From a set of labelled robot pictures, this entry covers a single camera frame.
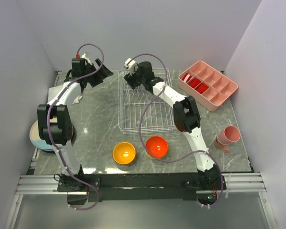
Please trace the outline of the pink plastic cup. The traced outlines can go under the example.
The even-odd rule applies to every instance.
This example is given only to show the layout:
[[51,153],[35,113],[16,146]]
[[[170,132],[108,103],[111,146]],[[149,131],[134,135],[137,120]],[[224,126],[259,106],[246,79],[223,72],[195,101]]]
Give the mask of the pink plastic cup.
[[228,145],[234,142],[239,141],[241,138],[241,133],[239,129],[235,126],[225,127],[217,136],[217,140],[222,145]]

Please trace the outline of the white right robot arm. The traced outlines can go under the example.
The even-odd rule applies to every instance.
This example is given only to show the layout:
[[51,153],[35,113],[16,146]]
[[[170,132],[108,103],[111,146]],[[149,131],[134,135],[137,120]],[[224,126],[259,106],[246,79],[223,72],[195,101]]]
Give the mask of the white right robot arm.
[[151,104],[154,100],[160,98],[173,109],[174,125],[178,131],[184,134],[192,150],[179,159],[169,161],[157,158],[154,153],[147,149],[145,143],[141,142],[147,153],[152,158],[164,163],[175,163],[194,155],[196,168],[200,176],[200,187],[210,190],[216,185],[216,182],[219,182],[218,186],[223,190],[224,179],[222,172],[216,160],[210,155],[209,148],[203,139],[200,125],[201,117],[195,99],[192,96],[186,97],[181,95],[168,86],[166,83],[168,79],[166,68],[164,68],[165,79],[162,79],[154,75],[150,62],[137,63],[135,60],[129,58],[126,60],[124,67],[129,71],[124,76],[124,79],[132,89],[142,85],[146,91],[154,96],[150,101]]

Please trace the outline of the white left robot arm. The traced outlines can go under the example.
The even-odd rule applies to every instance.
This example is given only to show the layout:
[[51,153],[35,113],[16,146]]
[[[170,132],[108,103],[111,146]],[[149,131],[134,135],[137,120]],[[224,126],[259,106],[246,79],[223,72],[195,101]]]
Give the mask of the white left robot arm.
[[82,166],[72,148],[73,125],[69,107],[88,84],[95,87],[113,75],[100,59],[95,62],[98,68],[89,63],[87,58],[73,58],[72,68],[67,72],[58,94],[37,108],[39,137],[52,147],[62,166],[62,173],[66,176],[73,175],[69,186],[76,192],[85,188],[86,180],[78,175],[82,173]]

